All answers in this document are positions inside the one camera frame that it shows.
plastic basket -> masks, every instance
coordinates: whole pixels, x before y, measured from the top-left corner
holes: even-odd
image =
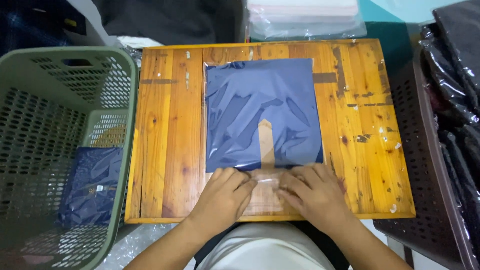
[[[0,266],[93,269],[123,220],[138,68],[110,47],[0,58]],[[109,226],[54,224],[78,146],[123,147]]]
[[[450,270],[478,270],[422,86],[419,49],[389,81],[417,216],[374,220],[375,228]]]

green laundry basket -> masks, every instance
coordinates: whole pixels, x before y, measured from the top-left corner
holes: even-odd
[[[0,58],[0,269],[93,269],[122,226],[138,68],[111,47]],[[109,226],[54,222],[78,146],[123,147]]]

forearm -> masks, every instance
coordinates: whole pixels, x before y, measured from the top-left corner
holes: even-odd
[[[125,269],[183,269],[209,239],[186,219],[140,253]]]
[[[330,237],[354,270],[411,270],[402,258],[382,243],[359,220],[343,224],[343,227]]]

wooden table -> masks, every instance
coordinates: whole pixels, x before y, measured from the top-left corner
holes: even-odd
[[[181,221],[208,181],[204,62],[278,58],[313,58],[324,160],[344,180],[352,212],[360,219],[415,217],[380,43],[356,39],[144,49],[126,223]],[[275,199],[259,186],[240,221],[302,219],[284,202],[274,211],[268,201]]]

brown plastic basket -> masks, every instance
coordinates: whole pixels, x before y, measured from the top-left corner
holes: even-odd
[[[374,220],[375,228],[450,270],[478,270],[440,149],[432,108],[423,89],[418,50],[390,76],[416,218]]]

